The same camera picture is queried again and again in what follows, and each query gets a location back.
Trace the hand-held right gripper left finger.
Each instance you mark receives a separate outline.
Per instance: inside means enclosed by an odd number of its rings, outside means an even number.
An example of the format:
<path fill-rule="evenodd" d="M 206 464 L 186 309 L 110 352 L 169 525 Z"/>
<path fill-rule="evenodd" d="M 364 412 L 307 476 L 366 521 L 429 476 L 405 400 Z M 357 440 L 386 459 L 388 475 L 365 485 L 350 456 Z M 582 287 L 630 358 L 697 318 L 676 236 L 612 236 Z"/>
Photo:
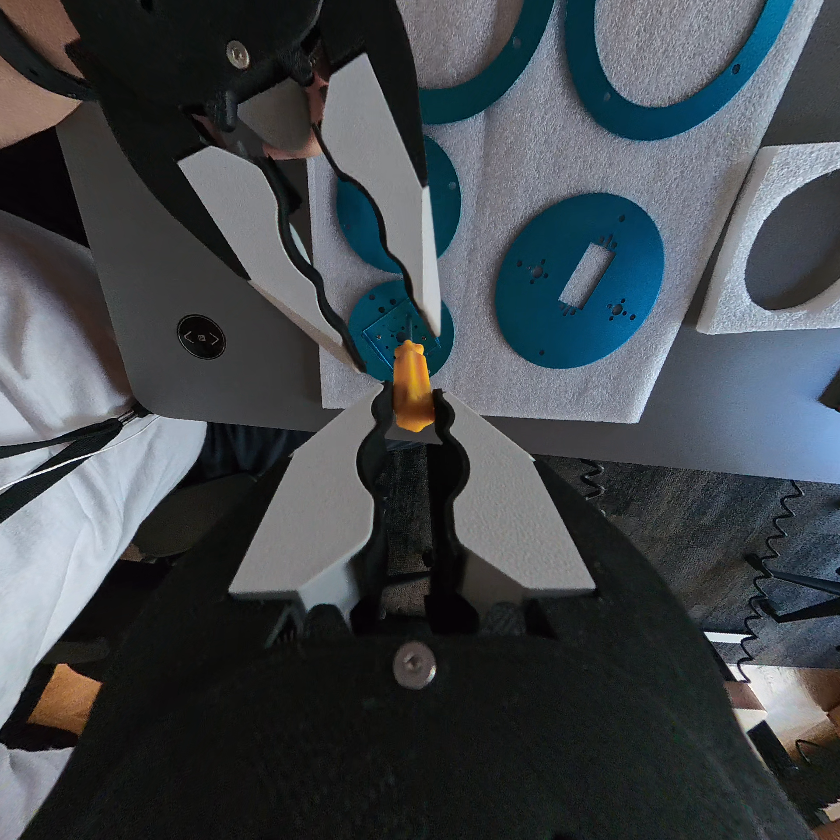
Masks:
<path fill-rule="evenodd" d="M 377 384 L 300 446 L 229 586 L 243 600 L 289 600 L 349 617 L 363 596 L 356 557 L 374 535 L 375 500 L 363 446 L 378 459 L 392 422 L 390 383 Z"/>

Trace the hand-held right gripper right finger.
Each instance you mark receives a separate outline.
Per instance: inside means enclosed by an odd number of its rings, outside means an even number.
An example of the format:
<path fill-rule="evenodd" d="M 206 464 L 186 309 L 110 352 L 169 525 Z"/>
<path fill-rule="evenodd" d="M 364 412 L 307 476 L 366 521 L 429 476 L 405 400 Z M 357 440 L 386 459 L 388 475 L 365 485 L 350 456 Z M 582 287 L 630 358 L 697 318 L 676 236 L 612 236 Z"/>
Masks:
<path fill-rule="evenodd" d="M 590 594 L 592 575 L 534 459 L 454 394 L 433 394 L 431 597 L 478 614 L 498 603 Z"/>

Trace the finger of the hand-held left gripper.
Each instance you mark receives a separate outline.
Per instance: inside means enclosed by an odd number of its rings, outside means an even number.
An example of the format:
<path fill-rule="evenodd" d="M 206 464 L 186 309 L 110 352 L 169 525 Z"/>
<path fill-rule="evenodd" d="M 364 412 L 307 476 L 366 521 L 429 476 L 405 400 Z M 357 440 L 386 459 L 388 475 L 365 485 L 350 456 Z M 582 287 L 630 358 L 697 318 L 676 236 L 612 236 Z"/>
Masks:
<path fill-rule="evenodd" d="M 366 51 L 335 69 L 319 137 L 338 176 L 355 184 L 377 214 L 383 249 L 435 336 L 442 300 L 427 176 L 418 174 Z"/>
<path fill-rule="evenodd" d="M 249 284 L 351 369 L 366 367 L 290 221 L 298 195 L 276 163 L 206 147 L 178 163 Z"/>

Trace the small blue perforated disc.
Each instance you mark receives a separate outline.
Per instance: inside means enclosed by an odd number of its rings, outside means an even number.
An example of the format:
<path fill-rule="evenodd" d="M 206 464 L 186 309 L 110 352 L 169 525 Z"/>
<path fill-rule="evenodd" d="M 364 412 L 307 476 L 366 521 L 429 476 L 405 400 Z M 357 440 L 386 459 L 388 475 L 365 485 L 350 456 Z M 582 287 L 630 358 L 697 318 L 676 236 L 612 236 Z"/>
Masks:
<path fill-rule="evenodd" d="M 350 315 L 350 336 L 365 362 L 366 371 L 378 381 L 391 381 L 393 371 L 376 355 L 372 346 L 363 336 L 363 331 L 376 321 L 384 312 L 392 309 L 403 299 L 409 299 L 402 280 L 391 280 L 367 290 L 357 301 Z M 453 349 L 455 326 L 451 314 L 442 303 L 442 332 L 430 339 L 424 346 L 427 368 L 430 375 L 435 375 L 447 362 Z"/>

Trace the orange screwdriver handle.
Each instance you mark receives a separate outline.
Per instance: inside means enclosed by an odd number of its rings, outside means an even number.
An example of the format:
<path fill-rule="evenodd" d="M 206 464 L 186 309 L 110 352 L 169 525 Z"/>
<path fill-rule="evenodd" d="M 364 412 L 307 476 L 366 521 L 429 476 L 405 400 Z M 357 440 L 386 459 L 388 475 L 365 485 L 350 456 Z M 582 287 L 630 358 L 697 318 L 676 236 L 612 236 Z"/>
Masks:
<path fill-rule="evenodd" d="M 406 340 L 395 349 L 392 404 L 402 429 L 419 433 L 434 423 L 433 390 L 420 343 Z"/>

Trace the blue metal bracket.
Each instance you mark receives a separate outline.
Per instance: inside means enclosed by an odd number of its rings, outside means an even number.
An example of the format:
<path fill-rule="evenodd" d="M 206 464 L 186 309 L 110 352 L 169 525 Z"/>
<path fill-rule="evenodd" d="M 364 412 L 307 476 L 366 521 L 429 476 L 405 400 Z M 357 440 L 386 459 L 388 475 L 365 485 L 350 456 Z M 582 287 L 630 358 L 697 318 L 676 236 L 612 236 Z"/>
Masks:
<path fill-rule="evenodd" d="M 390 371 L 393 371 L 395 351 L 405 341 L 425 347 L 429 340 L 435 338 L 407 298 L 384 312 L 363 331 L 363 336 Z"/>

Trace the person's left forearm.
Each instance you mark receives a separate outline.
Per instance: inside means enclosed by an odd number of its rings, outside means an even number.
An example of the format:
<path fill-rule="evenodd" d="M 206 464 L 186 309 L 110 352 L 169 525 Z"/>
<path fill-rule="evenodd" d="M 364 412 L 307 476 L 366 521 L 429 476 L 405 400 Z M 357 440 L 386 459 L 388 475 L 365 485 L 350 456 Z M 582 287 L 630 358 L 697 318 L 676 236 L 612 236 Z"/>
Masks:
<path fill-rule="evenodd" d="M 69 47 L 80 33 L 61 1 L 2 1 L 1 147 L 57 126 L 95 98 Z"/>

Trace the grey desk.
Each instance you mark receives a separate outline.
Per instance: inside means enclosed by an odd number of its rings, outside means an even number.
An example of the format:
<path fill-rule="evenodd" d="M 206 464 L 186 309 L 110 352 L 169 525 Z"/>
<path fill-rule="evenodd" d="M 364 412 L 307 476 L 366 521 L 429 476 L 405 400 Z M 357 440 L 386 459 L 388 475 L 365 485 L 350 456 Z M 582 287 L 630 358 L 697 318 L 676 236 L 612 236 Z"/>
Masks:
<path fill-rule="evenodd" d="M 556 2 L 549 2 L 549 17 Z M 546 31 L 537 25 L 537 30 Z M 515 24 L 493 56 L 539 47 Z M 531 58 L 519 75 L 528 66 Z M 247 280 L 158 202 L 123 154 L 94 98 L 59 140 L 122 361 L 142 404 L 168 417 L 317 428 L 371 382 L 344 375 Z M 177 323 L 200 314 L 225 352 L 199 360 Z M 779 338 L 690 338 L 679 328 L 637 423 L 489 420 L 541 455 L 594 455 L 646 466 L 838 482 L 838 420 L 817 405 L 838 361 L 836 331 Z"/>

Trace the round black desk control button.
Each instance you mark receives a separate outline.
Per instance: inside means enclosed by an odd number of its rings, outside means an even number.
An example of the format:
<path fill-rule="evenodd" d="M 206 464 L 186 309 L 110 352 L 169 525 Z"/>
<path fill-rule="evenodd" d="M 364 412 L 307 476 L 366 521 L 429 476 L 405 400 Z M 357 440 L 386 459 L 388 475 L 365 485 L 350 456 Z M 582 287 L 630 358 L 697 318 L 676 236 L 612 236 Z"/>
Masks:
<path fill-rule="evenodd" d="M 184 316 L 177 323 L 175 332 L 183 349 L 201 361 L 215 361 L 225 352 L 224 331 L 203 315 Z"/>

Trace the small blue plain disc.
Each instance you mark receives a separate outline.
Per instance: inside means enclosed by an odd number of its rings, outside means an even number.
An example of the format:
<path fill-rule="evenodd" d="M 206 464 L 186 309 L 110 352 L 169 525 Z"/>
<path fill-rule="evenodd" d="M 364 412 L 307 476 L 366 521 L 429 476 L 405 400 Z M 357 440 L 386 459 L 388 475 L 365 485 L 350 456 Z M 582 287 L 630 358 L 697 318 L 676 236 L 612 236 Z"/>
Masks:
<path fill-rule="evenodd" d="M 459 178 L 445 150 L 424 136 L 428 185 L 434 221 L 437 257 L 455 237 L 461 214 Z M 336 209 L 340 228 L 358 257 L 378 270 L 399 274 L 400 269 L 383 249 L 375 210 L 369 199 L 349 182 L 338 181 Z"/>

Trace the white foam sheet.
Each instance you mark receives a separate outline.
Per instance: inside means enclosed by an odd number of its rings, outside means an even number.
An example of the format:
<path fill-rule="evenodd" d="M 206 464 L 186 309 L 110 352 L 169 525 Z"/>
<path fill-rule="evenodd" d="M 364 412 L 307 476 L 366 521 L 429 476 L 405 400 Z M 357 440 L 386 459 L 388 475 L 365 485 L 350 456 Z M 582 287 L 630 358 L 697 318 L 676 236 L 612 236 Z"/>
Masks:
<path fill-rule="evenodd" d="M 519 2 L 398 2 L 421 84 L 467 81 L 512 35 Z M 635 424 L 643 414 L 695 288 L 760 147 L 823 2 L 794 2 L 752 78 L 717 114 L 657 141 L 620 138 L 581 105 L 564 48 L 565 2 L 511 89 L 468 120 L 429 127 L 460 185 L 454 239 L 439 258 L 455 346 L 433 379 L 484 415 Z M 597 2 L 605 74 L 625 98 L 664 106 L 717 76 L 749 37 L 763 2 Z M 364 292 L 401 280 L 358 257 L 340 229 L 337 178 L 308 166 L 314 263 L 347 318 Z M 665 247 L 658 299 L 604 359 L 552 371 L 520 357 L 499 330 L 494 292 L 502 261 L 533 218 L 584 193 L 632 200 Z"/>

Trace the blue disc with rectangular cutout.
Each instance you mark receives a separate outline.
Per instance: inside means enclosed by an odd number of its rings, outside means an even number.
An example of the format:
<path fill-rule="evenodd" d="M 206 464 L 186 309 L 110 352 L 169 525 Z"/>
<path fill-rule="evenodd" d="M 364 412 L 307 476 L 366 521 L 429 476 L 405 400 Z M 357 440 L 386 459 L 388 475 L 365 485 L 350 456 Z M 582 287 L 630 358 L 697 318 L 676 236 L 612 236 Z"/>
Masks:
<path fill-rule="evenodd" d="M 641 206 L 610 193 L 566 198 L 536 216 L 502 261 L 499 328 L 531 363 L 594 363 L 640 329 L 664 271 L 663 239 Z"/>

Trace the white foam block with hole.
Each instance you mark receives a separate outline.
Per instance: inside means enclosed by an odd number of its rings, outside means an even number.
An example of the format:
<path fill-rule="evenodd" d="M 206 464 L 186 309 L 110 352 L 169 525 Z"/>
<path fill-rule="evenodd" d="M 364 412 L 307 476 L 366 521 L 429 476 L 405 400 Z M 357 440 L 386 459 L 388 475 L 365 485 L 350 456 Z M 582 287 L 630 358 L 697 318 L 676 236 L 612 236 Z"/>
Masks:
<path fill-rule="evenodd" d="M 839 168 L 839 142 L 772 145 L 754 157 L 735 202 L 696 329 L 705 334 L 837 329 L 839 281 L 792 308 L 768 310 L 748 294 L 745 270 L 761 227 L 789 195 Z"/>

